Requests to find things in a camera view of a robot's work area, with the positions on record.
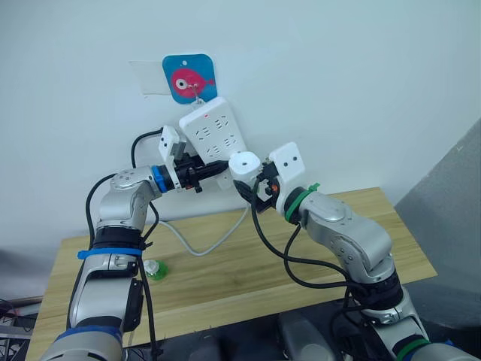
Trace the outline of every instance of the wooden table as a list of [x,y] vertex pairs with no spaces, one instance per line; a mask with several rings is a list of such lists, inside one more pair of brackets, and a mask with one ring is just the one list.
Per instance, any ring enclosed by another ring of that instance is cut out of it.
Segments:
[[[379,188],[334,196],[351,205],[356,213],[373,218],[388,231],[401,282],[436,275]],[[232,211],[172,223],[194,248],[203,250],[229,230],[241,213]],[[268,239],[275,247],[283,249],[294,226],[274,210],[266,211],[259,220]],[[222,246],[203,257],[187,253],[171,231],[163,226],[157,227],[150,240],[153,246],[145,251],[144,259],[163,260],[170,270],[164,280],[149,281],[157,339],[314,305],[343,295],[343,289],[312,290],[294,284],[285,273],[282,261],[259,240],[249,216]],[[62,242],[27,360],[37,360],[65,330],[68,301],[80,267],[77,252],[87,245],[87,237]],[[305,231],[301,231],[292,246],[292,255],[337,262],[329,250],[313,242]],[[338,274],[327,268],[299,264],[292,265],[292,268],[297,276],[307,281],[341,281]],[[125,346],[149,341],[146,311],[144,305],[142,323],[134,332],[124,335]]]

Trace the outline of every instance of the pink fish cartoon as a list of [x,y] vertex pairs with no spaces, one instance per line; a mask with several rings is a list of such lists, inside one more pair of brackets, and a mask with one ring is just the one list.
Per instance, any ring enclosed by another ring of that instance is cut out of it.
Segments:
[[195,98],[202,93],[206,85],[215,85],[213,79],[206,81],[197,71],[188,68],[174,71],[171,84],[175,92],[185,98]]

